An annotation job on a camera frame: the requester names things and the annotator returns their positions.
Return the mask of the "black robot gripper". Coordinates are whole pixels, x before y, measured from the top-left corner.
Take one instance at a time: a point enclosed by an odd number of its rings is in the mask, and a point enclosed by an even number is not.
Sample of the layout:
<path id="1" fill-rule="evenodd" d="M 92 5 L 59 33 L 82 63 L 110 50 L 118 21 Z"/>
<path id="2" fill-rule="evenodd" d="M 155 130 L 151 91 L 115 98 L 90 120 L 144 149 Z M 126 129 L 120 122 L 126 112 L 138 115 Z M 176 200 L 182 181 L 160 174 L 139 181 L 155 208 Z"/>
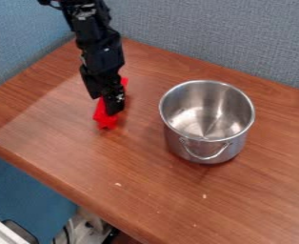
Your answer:
<path id="1" fill-rule="evenodd" d="M 126 89 L 119 75 L 124 65 L 120 33 L 112 29 L 76 29 L 76 45 L 82 50 L 82 78 L 92 99 L 103 96 L 110 116 L 124 109 Z M 118 76 L 104 85 L 103 76 Z"/>

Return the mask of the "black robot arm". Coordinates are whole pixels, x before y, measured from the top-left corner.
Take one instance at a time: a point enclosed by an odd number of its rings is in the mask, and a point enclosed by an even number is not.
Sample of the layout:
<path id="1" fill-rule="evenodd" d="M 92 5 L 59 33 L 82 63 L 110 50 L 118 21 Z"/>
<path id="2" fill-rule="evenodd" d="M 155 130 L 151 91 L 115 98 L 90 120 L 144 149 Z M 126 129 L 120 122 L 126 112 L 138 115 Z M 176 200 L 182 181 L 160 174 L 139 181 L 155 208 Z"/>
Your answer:
<path id="1" fill-rule="evenodd" d="M 59 10 L 75 33 L 82 50 L 80 73 L 92 99 L 103 98 L 106 112 L 124 109 L 126 88 L 120 69 L 124 65 L 122 34 L 111 27 L 111 10 L 104 0 L 38 0 Z"/>

